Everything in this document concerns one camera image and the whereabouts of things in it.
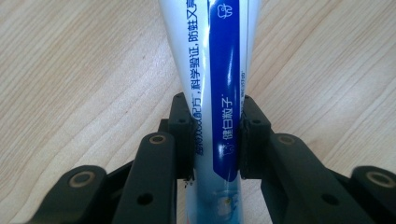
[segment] screw hole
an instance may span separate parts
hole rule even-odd
[[[295,140],[292,137],[286,136],[286,135],[281,135],[277,138],[277,140],[285,145],[293,145]]]
[[[92,171],[82,171],[78,174],[73,175],[69,180],[69,186],[72,188],[82,188],[85,187],[95,179],[95,173]]]
[[[331,195],[331,194],[326,194],[326,193],[322,194],[321,198],[322,198],[322,200],[325,203],[328,203],[328,204],[331,204],[331,205],[334,205],[334,206],[336,206],[336,205],[338,205],[340,203],[338,201],[338,199],[336,197],[334,197],[333,195]]]
[[[165,141],[165,136],[163,135],[154,135],[150,137],[149,141],[151,144],[162,144]]]
[[[140,205],[149,205],[153,200],[154,197],[150,193],[141,194],[137,197],[137,203]]]
[[[370,172],[367,172],[366,177],[371,182],[373,182],[383,188],[393,189],[396,187],[396,182],[392,178],[390,178],[388,175],[385,175],[385,174],[382,174],[379,172],[375,172],[375,171],[370,171]]]

